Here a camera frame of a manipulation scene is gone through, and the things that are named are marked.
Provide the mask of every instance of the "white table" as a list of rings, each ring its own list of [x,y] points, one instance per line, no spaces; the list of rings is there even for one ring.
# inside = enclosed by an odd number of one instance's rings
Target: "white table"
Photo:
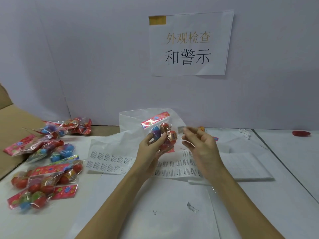
[[[309,137],[288,130],[255,131],[319,202],[319,131],[310,131]]]
[[[218,131],[220,141],[230,139],[227,143],[231,146],[232,153],[253,151],[276,179],[274,182],[240,183],[247,195],[286,239],[317,238],[319,235],[317,202],[270,151],[262,148],[263,143],[252,132],[251,141],[246,141],[237,139],[240,134],[238,135],[236,131],[236,129]],[[92,138],[95,137],[66,136],[64,140],[73,142],[80,158],[86,159]],[[27,166],[23,164],[16,170],[26,168]],[[0,182],[1,238],[64,238],[81,206],[92,192],[94,182],[100,176],[101,174],[87,174],[84,171],[79,176],[79,189],[75,198],[54,201],[51,207],[38,214],[21,215],[10,211],[6,204],[6,199],[15,194],[10,186],[12,175],[8,175]],[[212,190],[210,195],[221,239],[239,238],[218,196]]]

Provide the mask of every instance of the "paper sign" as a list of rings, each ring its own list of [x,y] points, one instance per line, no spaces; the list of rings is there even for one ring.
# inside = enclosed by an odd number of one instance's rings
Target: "paper sign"
[[[150,16],[152,76],[224,75],[233,15]]]

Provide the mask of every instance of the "black line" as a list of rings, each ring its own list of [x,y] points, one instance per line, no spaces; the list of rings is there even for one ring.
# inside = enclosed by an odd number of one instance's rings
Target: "black line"
[[[279,160],[279,162],[281,162],[281,164],[289,171],[289,173],[291,173],[291,175],[301,184],[302,187],[304,187],[304,189],[311,195],[311,197],[313,197],[313,195],[309,192],[309,190],[307,190],[307,188],[300,182],[299,179],[297,179],[297,177],[289,170],[289,168],[287,168],[287,166],[280,160],[280,158],[274,153],[274,151],[266,144],[266,142],[258,135],[258,133],[254,130],[251,129],[254,134],[256,134],[256,136],[266,145],[266,147],[273,153],[273,155]]]

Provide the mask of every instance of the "yellow tape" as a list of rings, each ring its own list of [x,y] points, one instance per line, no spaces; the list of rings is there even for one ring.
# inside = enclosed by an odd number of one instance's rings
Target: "yellow tape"
[[[166,16],[150,16],[148,18],[150,20],[150,25],[165,25],[166,24]]]

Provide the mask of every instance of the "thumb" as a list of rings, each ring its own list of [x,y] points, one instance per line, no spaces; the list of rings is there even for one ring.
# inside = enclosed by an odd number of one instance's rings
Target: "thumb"
[[[166,137],[167,137],[167,133],[164,132],[162,136],[155,143],[152,143],[150,146],[154,147],[156,150],[159,149],[159,147],[163,143],[165,143]]]

